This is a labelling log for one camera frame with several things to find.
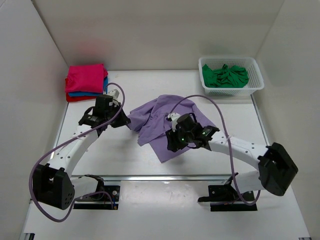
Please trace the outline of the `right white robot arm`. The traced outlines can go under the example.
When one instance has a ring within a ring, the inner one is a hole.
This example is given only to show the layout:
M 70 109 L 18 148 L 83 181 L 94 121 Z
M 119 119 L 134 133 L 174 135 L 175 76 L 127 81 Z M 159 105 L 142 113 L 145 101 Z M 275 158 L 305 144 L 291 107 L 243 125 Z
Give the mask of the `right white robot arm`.
M 279 143 L 260 145 L 228 137 L 215 126 L 202 126 L 193 113 L 171 113 L 167 120 L 171 123 L 165 133 L 169 151 L 206 149 L 226 154 L 255 169 L 242 174 L 232 172 L 224 184 L 213 187 L 212 195 L 200 197 L 199 202 L 226 204 L 240 200 L 245 193 L 261 190 L 281 197 L 298 173 L 298 167 Z

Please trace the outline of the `purple t shirt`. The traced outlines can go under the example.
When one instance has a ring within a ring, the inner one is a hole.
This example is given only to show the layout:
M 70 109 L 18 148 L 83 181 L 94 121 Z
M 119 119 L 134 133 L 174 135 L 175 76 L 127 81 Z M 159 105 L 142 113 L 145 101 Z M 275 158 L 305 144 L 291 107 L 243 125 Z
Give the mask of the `purple t shirt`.
M 181 117 L 177 122 L 169 122 L 167 116 L 178 113 Z M 178 151 L 167 149 L 166 131 L 173 129 L 197 130 L 194 140 L 196 149 L 210 149 L 209 141 L 219 129 L 199 110 L 197 105 L 182 96 L 160 95 L 138 108 L 128 116 L 131 123 L 129 129 L 138 133 L 137 143 L 142 147 L 149 144 L 161 163 L 165 163 L 191 148 L 185 147 Z

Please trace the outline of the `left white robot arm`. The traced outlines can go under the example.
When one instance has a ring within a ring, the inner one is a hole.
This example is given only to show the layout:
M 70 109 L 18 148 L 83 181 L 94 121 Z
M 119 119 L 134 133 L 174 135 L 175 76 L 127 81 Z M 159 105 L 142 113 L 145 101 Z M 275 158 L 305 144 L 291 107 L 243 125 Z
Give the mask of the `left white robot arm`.
M 37 165 L 32 175 L 32 190 L 38 202 L 65 210 L 74 199 L 87 194 L 93 199 L 102 198 L 105 187 L 101 177 L 86 174 L 72 178 L 72 173 L 88 148 L 109 126 L 119 128 L 131 122 L 118 96 L 117 90 L 99 95 L 95 105 L 78 122 L 72 142 L 57 150 L 46 164 Z

